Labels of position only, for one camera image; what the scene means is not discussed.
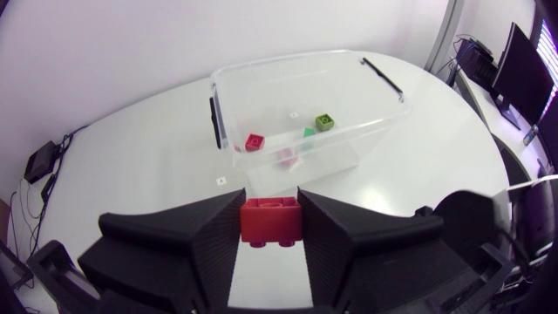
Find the lego brick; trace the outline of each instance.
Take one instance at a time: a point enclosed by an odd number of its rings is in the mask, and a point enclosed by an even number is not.
[[[244,147],[249,152],[254,152],[256,150],[260,150],[263,148],[263,144],[265,143],[265,138],[261,135],[257,134],[250,134],[248,139],[246,140],[246,144]]]
[[[303,239],[303,214],[294,197],[249,199],[241,207],[243,242],[261,248],[267,242],[283,247]]]
[[[305,127],[303,137],[308,137],[316,134],[313,127]]]
[[[335,121],[327,113],[316,117],[316,126],[322,132],[330,130],[334,124]]]

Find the white wall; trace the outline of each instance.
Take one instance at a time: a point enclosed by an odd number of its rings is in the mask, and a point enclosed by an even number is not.
[[[494,62],[498,64],[501,53],[506,49],[512,22],[518,24],[527,37],[531,35],[534,7],[534,0],[465,0],[455,33],[476,37],[492,51]],[[446,60],[455,57],[455,54],[450,46]],[[446,80],[448,75],[449,70],[446,70],[439,77]]]
[[[349,48],[423,67],[446,5],[12,0],[0,18],[0,198],[9,200],[47,140],[222,65]]]

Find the black cable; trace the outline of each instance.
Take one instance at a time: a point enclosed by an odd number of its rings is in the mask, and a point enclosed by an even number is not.
[[[88,126],[89,126],[89,125],[86,125],[86,126],[82,126],[82,127],[80,127],[79,129],[77,129],[76,131],[74,131],[74,132],[70,133],[69,135],[74,135],[75,133],[77,133],[77,132],[79,132],[79,131],[81,131],[81,130],[85,129],[85,128],[86,128],[86,127],[88,127]]]
[[[29,184],[29,182],[27,182],[27,203],[25,204],[27,206],[27,213],[29,214],[29,216],[31,216],[33,219],[38,219],[38,217],[41,215],[39,213],[39,215],[34,216],[31,211],[29,210],[29,190],[31,189],[31,184]]]
[[[33,313],[31,313],[31,314],[41,314],[41,311],[35,310],[35,309],[33,309],[32,307],[30,307],[30,306],[25,306],[25,310],[26,310],[28,313],[29,313],[29,310],[33,311]]]
[[[461,57],[463,57],[465,55],[465,53],[467,51],[469,51],[469,49],[473,48],[474,46],[475,46],[475,44],[473,44],[473,43],[468,44],[467,47],[465,47],[465,49],[460,54],[458,54],[455,58],[451,58],[444,65],[442,65],[442,67],[439,68],[439,70],[436,72],[435,75],[438,75],[440,72],[442,72],[442,70],[444,70],[444,68],[447,67],[453,60],[457,60],[457,62],[459,62]]]
[[[33,231],[32,231],[32,234],[35,234],[35,231],[37,231],[37,234],[35,235],[35,245],[33,246],[33,249],[31,250],[31,256],[33,254],[35,254],[35,251],[38,249],[38,238],[39,238],[39,235],[41,233],[41,226],[43,224],[44,214],[46,213],[46,207],[48,206],[52,190],[54,189],[54,186],[56,185],[56,181],[57,181],[58,176],[60,174],[60,169],[62,168],[62,164],[63,164],[63,161],[64,161],[64,155],[68,151],[68,149],[70,148],[71,141],[73,140],[73,134],[75,134],[75,132],[71,133],[70,135],[65,135],[64,138],[62,139],[62,142],[59,145],[60,146],[60,153],[59,153],[60,161],[58,162],[58,168],[56,170],[56,173],[51,176],[51,178],[53,179],[51,188],[48,191],[48,193],[46,195],[46,198],[44,199],[44,205],[43,205],[43,208],[41,209],[41,213],[39,215],[38,224],[35,227],[35,229],[33,229]]]
[[[29,288],[29,289],[34,289],[35,288],[35,277],[33,277],[31,279],[31,286],[27,283],[24,283],[25,287]]]
[[[47,191],[47,193],[45,195],[43,207],[41,208],[41,212],[38,215],[38,224],[31,231],[31,239],[30,239],[30,242],[29,242],[30,252],[31,252],[30,256],[33,256],[33,254],[35,254],[35,251],[38,249],[38,238],[39,238],[39,235],[41,233],[41,226],[43,225],[44,215],[46,214],[46,208],[49,204],[49,200],[51,198],[52,191],[54,190],[54,186],[56,185],[56,181],[58,180],[58,176],[60,175],[60,169],[62,168],[62,163],[64,161],[64,155],[66,154],[66,152],[70,148],[71,141],[73,140],[73,135],[76,134],[77,132],[85,129],[86,127],[88,127],[88,125],[87,126],[82,126],[79,129],[73,131],[72,133],[64,135],[64,138],[62,139],[62,141],[58,145],[58,158],[60,159],[58,161],[58,168],[57,168],[57,170],[54,174],[51,174],[50,180],[52,180],[52,184],[51,184],[49,190]],[[32,249],[31,249],[31,241],[33,239],[33,236],[35,236],[35,244],[32,246]]]
[[[455,53],[457,53],[457,48],[455,48],[455,44],[457,44],[457,43],[459,43],[459,42],[461,42],[461,41],[463,41],[463,38],[460,38],[460,39],[458,39],[457,41],[454,41],[454,42],[453,42],[453,49],[455,50]]]
[[[21,215],[24,217],[25,224],[27,225],[27,227],[29,227],[29,232],[31,232],[31,238],[32,238],[33,237],[33,228],[31,227],[31,225],[27,221],[27,218],[25,217],[24,201],[21,198],[21,181],[19,182],[19,204],[21,205]]]
[[[12,193],[10,196],[10,215],[11,215],[11,231],[13,231],[14,233],[14,243],[16,244],[16,257],[17,259],[19,259],[19,249],[17,248],[16,226],[14,225],[14,213],[12,213],[11,211],[12,201],[16,193],[17,191]]]

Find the green lego brick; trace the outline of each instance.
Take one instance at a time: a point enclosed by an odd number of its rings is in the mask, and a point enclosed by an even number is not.
[[[333,119],[327,114],[322,114],[316,118],[316,126],[322,132],[331,129],[334,124]]]
[[[307,136],[312,136],[316,134],[316,131],[314,131],[313,127],[305,127],[304,128],[304,135],[303,137],[307,137]]]

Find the white paper tag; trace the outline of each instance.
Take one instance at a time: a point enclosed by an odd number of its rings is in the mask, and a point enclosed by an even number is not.
[[[227,184],[227,178],[225,177],[217,178],[217,185],[221,186],[223,184]]]

